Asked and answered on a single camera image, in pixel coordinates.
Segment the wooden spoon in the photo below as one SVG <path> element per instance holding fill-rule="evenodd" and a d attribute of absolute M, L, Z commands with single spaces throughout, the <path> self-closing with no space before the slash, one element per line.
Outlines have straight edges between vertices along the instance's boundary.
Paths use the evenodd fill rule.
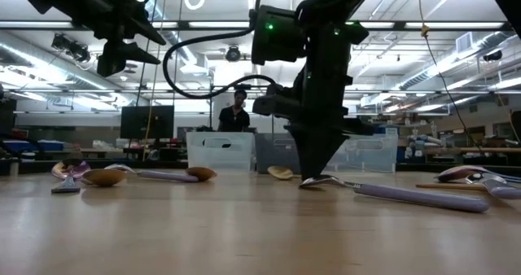
<path fill-rule="evenodd" d="M 281 181 L 287 181 L 293 178 L 292 170 L 282 166 L 270 166 L 268 167 L 268 173 Z"/>

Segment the clear plastic container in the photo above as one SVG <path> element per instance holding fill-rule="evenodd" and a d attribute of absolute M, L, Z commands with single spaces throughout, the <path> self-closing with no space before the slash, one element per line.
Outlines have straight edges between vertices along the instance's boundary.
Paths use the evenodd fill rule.
<path fill-rule="evenodd" d="M 336 151 L 325 170 L 394 173 L 397 147 L 396 135 L 352 136 Z"/>
<path fill-rule="evenodd" d="M 258 133 L 255 135 L 257 172 L 268 173 L 270 166 L 283 166 L 300 174 L 299 155 L 295 140 L 289 133 Z"/>
<path fill-rule="evenodd" d="M 188 166 L 249 172 L 253 133 L 187 133 Z"/>

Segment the security camera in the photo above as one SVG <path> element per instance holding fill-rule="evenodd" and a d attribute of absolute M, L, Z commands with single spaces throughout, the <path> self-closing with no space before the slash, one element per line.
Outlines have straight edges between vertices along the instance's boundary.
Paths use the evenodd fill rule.
<path fill-rule="evenodd" d="M 241 52 L 239 51 L 238 46 L 230 46 L 228 51 L 226 51 L 225 59 L 231 63 L 236 63 L 241 60 Z"/>

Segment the man in black shirt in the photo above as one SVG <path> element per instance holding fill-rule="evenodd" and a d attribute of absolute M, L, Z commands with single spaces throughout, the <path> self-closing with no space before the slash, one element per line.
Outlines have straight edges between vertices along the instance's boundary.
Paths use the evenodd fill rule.
<path fill-rule="evenodd" d="M 219 132 L 244 132 L 250 126 L 250 116 L 243 110 L 246 91 L 238 89 L 234 96 L 235 104 L 221 110 Z"/>

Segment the monitor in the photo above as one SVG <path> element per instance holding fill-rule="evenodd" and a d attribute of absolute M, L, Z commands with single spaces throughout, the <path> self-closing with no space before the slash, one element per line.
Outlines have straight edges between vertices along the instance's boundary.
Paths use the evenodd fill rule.
<path fill-rule="evenodd" d="M 120 137 L 144 139 L 147 133 L 150 107 L 121 109 Z M 173 138 L 173 106 L 153 106 L 148 138 Z"/>

